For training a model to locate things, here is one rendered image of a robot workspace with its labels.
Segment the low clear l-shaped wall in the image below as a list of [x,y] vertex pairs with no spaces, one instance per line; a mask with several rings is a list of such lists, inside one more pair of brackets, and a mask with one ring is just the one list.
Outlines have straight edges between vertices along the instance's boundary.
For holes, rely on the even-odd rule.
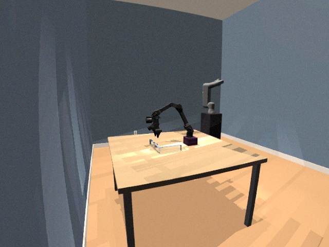
[[154,143],[150,141],[150,146],[158,153],[169,153],[169,152],[176,152],[181,151],[181,146],[173,146],[173,147],[164,147],[164,148],[158,148]]

